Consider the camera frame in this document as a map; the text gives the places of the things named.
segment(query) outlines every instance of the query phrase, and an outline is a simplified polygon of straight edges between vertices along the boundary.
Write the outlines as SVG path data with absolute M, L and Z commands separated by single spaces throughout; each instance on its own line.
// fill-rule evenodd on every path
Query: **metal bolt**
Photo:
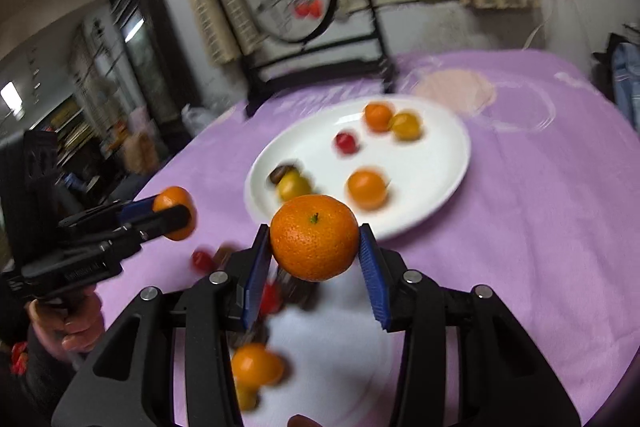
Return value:
M 490 299 L 494 296 L 494 291 L 486 284 L 480 284 L 476 286 L 476 289 L 474 291 L 476 292 L 476 295 L 481 299 Z
M 153 286 L 147 286 L 140 292 L 140 298 L 143 301 L 150 301 L 156 297 L 158 297 L 158 288 L 154 288 Z
M 225 283 L 228 279 L 229 276 L 226 274 L 226 272 L 223 271 L 213 272 L 211 275 L 209 275 L 209 282 L 211 284 L 222 284 Z
M 402 274 L 402 278 L 409 284 L 416 284 L 422 280 L 422 274 L 418 270 L 407 270 Z

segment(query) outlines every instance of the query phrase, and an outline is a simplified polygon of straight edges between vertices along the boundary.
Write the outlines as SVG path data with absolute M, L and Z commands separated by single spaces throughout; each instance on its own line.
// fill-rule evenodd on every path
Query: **hand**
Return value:
M 68 317 L 37 300 L 27 307 L 33 331 L 42 346 L 56 359 L 68 362 L 67 351 L 91 351 L 104 333 L 102 301 L 95 287 L 82 290 L 80 307 Z
M 322 427 L 319 423 L 310 420 L 306 416 L 300 416 L 299 414 L 289 418 L 287 427 Z

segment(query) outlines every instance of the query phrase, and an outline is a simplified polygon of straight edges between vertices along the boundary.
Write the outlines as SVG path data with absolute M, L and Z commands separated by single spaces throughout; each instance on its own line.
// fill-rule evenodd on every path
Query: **oval plate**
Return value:
M 385 100 L 396 111 L 422 117 L 425 133 L 415 142 L 397 142 L 392 133 L 373 134 L 362 121 L 369 102 Z M 358 136 L 360 150 L 342 156 L 334 137 L 342 130 Z M 471 156 L 465 125 L 448 109 L 421 98 L 387 95 L 334 105 L 300 120 L 276 136 L 256 158 L 244 183 L 244 203 L 256 223 L 270 223 L 282 202 L 268 181 L 277 165 L 295 162 L 319 194 L 349 205 L 358 223 L 369 223 L 377 240 L 398 235 L 426 219 L 458 188 Z M 389 181 L 389 200 L 364 212 L 350 201 L 345 183 L 361 167 L 382 170 Z

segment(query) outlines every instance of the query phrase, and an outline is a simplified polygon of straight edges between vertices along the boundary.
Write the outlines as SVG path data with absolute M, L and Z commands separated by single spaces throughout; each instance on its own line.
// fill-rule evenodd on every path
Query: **ceiling light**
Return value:
M 144 19 L 140 19 L 135 26 L 133 26 L 133 29 L 127 34 L 126 37 L 124 37 L 124 41 L 125 42 L 129 42 L 133 36 L 138 32 L 138 30 L 140 28 L 142 28 L 142 25 L 144 24 L 145 20 Z
M 22 110 L 22 99 L 15 90 L 14 83 L 9 82 L 6 86 L 0 89 L 0 96 L 2 96 L 4 103 L 6 103 L 6 105 L 8 105 L 14 112 L 14 115 L 18 116 L 18 113 Z

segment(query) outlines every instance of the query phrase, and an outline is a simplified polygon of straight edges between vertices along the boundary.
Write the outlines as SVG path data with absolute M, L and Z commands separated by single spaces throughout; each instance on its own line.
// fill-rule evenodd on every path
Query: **dark cabinet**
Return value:
M 146 100 L 149 115 L 172 153 L 190 141 L 180 110 L 201 105 L 164 0 L 110 0 L 114 24 Z

